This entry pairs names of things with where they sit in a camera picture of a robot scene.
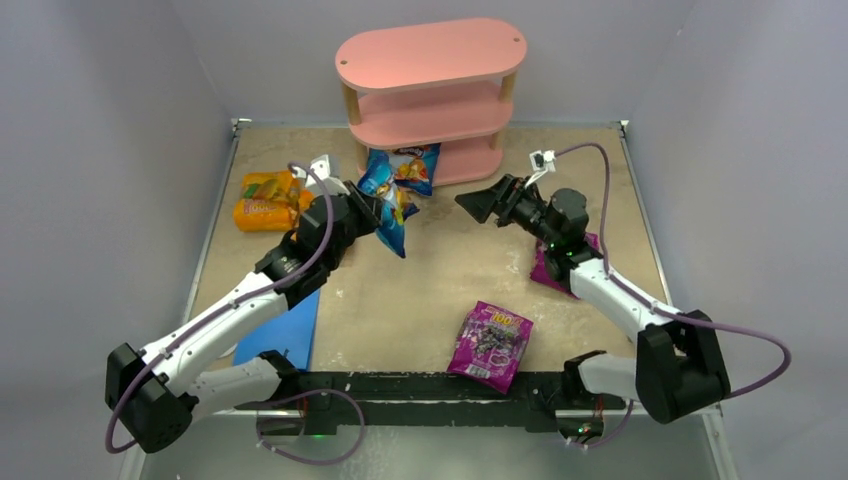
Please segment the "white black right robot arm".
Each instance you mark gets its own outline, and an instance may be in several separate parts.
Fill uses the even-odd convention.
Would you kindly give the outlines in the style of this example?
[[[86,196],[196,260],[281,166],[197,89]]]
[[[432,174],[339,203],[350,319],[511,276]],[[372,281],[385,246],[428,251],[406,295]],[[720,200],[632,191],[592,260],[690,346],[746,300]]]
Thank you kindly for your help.
[[[479,223],[494,216],[497,226],[515,224],[540,241],[548,276],[634,343],[632,358],[596,350],[566,361],[565,396],[609,394],[636,401],[661,424],[729,396],[715,323],[700,310],[674,310],[617,276],[586,238],[589,214],[582,193],[561,188],[544,199],[528,179],[506,174],[455,201]]]

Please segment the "blue candy bag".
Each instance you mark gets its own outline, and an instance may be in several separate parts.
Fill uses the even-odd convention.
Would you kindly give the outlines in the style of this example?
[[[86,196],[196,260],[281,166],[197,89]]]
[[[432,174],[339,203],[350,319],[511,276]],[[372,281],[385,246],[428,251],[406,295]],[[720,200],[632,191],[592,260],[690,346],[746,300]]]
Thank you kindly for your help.
[[[429,197],[433,194],[434,175],[440,153],[440,143],[389,150],[370,149],[367,166],[387,163],[399,187]]]
[[[395,182],[395,171],[387,160],[374,160],[358,181],[358,188],[382,200],[377,236],[398,257],[405,258],[405,221],[419,209]]]

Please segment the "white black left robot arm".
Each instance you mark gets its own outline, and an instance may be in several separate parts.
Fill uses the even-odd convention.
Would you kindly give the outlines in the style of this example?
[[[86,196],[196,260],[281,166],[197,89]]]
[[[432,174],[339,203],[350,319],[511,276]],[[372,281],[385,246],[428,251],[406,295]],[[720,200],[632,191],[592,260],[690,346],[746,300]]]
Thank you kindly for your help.
[[[342,193],[317,197],[297,227],[206,311],[140,349],[116,347],[107,358],[105,401],[112,416],[106,449],[120,450],[113,443],[118,424],[133,444],[155,453],[210,414],[300,397],[297,369],[276,350],[227,369],[210,366],[256,328],[318,291],[354,241],[381,225],[383,205],[352,183]]]

